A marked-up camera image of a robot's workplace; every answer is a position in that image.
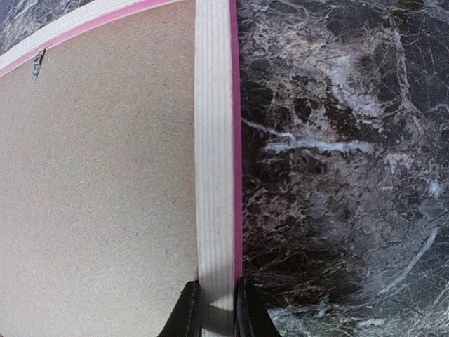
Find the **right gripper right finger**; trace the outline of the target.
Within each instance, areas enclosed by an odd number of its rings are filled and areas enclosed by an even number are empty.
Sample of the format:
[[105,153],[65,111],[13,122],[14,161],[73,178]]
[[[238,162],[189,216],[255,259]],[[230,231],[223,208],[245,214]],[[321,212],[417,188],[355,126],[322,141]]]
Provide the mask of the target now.
[[234,291],[234,335],[281,337],[255,286],[240,277]]

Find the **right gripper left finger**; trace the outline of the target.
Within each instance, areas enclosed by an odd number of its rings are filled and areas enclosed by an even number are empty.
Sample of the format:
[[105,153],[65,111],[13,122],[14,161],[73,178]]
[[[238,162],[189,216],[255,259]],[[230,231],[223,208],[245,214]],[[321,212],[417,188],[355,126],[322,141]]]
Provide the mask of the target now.
[[201,305],[199,281],[187,282],[158,337],[201,337]]

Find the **light wooden picture frame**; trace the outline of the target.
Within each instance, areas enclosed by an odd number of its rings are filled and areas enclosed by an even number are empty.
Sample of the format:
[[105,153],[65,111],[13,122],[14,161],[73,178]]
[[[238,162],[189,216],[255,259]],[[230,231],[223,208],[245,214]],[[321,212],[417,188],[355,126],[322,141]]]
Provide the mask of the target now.
[[[73,10],[1,49],[1,79],[25,63],[32,65],[31,75],[37,78],[52,48],[111,22],[177,2],[182,1],[75,1]],[[197,276],[190,281],[201,285],[202,336],[233,336],[233,292],[241,274],[236,3],[193,2]]]

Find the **brown cardboard backing board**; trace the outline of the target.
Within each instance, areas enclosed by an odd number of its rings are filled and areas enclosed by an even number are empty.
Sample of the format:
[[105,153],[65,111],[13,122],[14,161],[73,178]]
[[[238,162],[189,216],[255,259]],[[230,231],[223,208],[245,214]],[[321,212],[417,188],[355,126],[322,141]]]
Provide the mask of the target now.
[[1,79],[3,336],[156,336],[196,278],[194,7]]

